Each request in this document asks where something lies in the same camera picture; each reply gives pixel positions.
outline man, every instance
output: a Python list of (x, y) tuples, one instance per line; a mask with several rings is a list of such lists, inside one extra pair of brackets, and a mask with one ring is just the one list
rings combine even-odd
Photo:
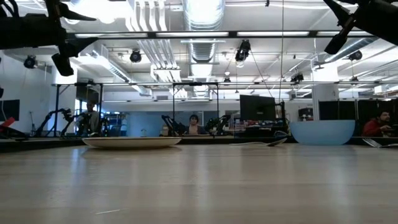
[(392, 129), (390, 126), (387, 125), (389, 121), (390, 113), (386, 110), (380, 110), (380, 112), (378, 112), (376, 116), (376, 119), (372, 119), (365, 124), (362, 136), (389, 137), (388, 133), (384, 132)]
[[(98, 128), (100, 125), (100, 114), (94, 110), (95, 102), (94, 101), (89, 101), (87, 102), (87, 111), (83, 113), (87, 113), (91, 115), (90, 119), (90, 128), (92, 133), (98, 132)], [(77, 121), (76, 121), (76, 126), (79, 127), (80, 122), (82, 122), (84, 117), (79, 116)]]
[(187, 127), (186, 134), (189, 135), (207, 134), (207, 132), (198, 124), (199, 124), (199, 117), (195, 114), (191, 115), (191, 117), (189, 117), (189, 126)]

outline light blue bowl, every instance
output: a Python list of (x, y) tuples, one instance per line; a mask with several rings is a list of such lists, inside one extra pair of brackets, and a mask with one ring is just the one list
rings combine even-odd
[(293, 137), (301, 144), (318, 146), (342, 145), (353, 136), (354, 120), (304, 121), (290, 123)]

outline red object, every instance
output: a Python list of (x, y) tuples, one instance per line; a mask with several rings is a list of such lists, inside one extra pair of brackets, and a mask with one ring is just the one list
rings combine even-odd
[(7, 121), (5, 121), (3, 124), (0, 124), (0, 126), (3, 127), (9, 127), (10, 125), (12, 125), (15, 122), (14, 118), (9, 118)]
[(363, 127), (362, 136), (364, 137), (382, 137), (383, 133), (380, 129), (381, 125), (376, 119), (372, 119)]

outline red shirt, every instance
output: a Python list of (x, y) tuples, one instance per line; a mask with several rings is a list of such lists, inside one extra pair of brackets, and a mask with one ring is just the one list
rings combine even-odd
[(362, 136), (364, 137), (383, 137), (380, 129), (381, 124), (376, 119), (372, 119), (363, 127)]

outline table surface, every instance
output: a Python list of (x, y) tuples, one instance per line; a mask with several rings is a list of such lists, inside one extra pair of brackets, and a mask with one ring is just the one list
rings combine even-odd
[(0, 223), (397, 223), (398, 150), (282, 144), (0, 154)]

